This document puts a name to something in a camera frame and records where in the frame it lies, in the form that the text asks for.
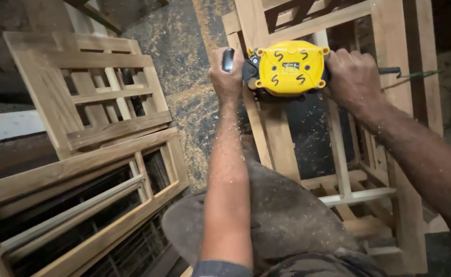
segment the forearm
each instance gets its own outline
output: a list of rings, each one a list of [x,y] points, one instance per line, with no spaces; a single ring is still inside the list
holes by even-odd
[[[451,146],[389,103],[361,119],[395,158],[419,194],[451,219]]]
[[[251,267],[250,188],[237,126],[237,105],[237,101],[232,101],[219,108],[209,162],[201,257],[211,259],[220,255],[222,260]]]

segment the wooden frame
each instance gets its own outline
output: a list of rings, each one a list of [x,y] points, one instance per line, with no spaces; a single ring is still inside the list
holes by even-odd
[[[400,66],[403,73],[409,72],[407,55],[406,26],[404,6],[402,0],[365,0],[353,5],[344,6],[347,2],[341,0],[318,1],[290,1],[290,0],[236,0],[237,11],[222,17],[229,46],[242,50],[246,48],[268,47],[278,41],[297,39],[305,35],[313,36],[318,46],[328,46],[326,28],[333,28],[337,35],[346,40],[347,48],[356,50],[358,42],[355,37],[353,20],[371,15],[374,29],[377,62],[381,67]],[[430,0],[416,1],[417,11],[420,12],[418,30],[420,41],[426,45],[412,45],[421,47],[422,54],[431,60],[435,59],[435,48],[427,44],[434,42],[428,38],[431,33],[425,24],[429,22]],[[433,64],[424,62],[421,68],[430,68]],[[398,84],[395,76],[383,75],[382,86],[386,96],[399,109],[413,115],[412,91],[410,82]],[[428,112],[433,114],[433,130],[439,133],[438,118],[440,110],[438,104],[438,84],[433,79],[425,81],[425,96],[432,100],[432,107]],[[374,136],[367,130],[361,129],[362,149],[359,149],[356,123],[350,115],[350,125],[354,141],[355,159],[364,171],[348,172],[345,148],[342,140],[342,130],[338,106],[331,99],[323,97],[328,132],[335,160],[336,174],[313,180],[300,180],[298,167],[293,151],[290,129],[283,107],[271,104],[257,104],[253,94],[245,86],[243,89],[244,105],[253,130],[254,139],[261,163],[279,173],[300,183],[307,189],[321,187],[327,197],[321,200],[328,205],[334,205],[345,227],[354,233],[374,234],[382,229],[377,224],[384,222],[396,234],[397,246],[383,249],[368,249],[377,257],[390,274],[418,274],[427,272],[425,239],[422,219],[422,203],[420,196],[413,189],[398,164],[387,156],[387,172],[377,166]],[[371,183],[380,188],[365,189],[359,181],[364,180],[364,173]],[[378,201],[381,198],[392,200],[393,214]],[[364,202],[371,213],[376,215],[371,220],[354,220],[355,215],[348,204]]]
[[[167,163],[171,185],[154,195],[142,154],[161,148],[166,148],[169,153],[169,156],[163,159]],[[127,164],[129,159],[136,162],[136,165],[131,167],[133,178],[130,180],[13,238],[0,242],[0,276],[13,276],[7,260],[18,260],[130,192],[142,190],[139,191],[141,205],[34,274],[34,276],[80,276],[105,253],[145,223],[146,218],[152,216],[189,185],[176,128],[1,179],[0,214],[6,216],[7,211],[13,214],[38,203],[25,202],[24,199],[34,197],[42,201],[52,195],[50,191],[52,188],[59,188],[60,191],[68,190],[74,186],[74,181],[81,184],[105,172],[101,169]]]
[[[166,129],[171,121],[152,59],[136,41],[69,33],[5,32],[4,38],[60,160]],[[125,85],[122,67],[130,67],[134,84]],[[144,116],[136,116],[131,96],[140,97]],[[78,105],[90,126],[82,124]]]

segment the label sticker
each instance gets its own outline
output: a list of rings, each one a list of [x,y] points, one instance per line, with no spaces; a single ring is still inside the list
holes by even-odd
[[[284,74],[299,74],[299,63],[283,63],[282,69]]]

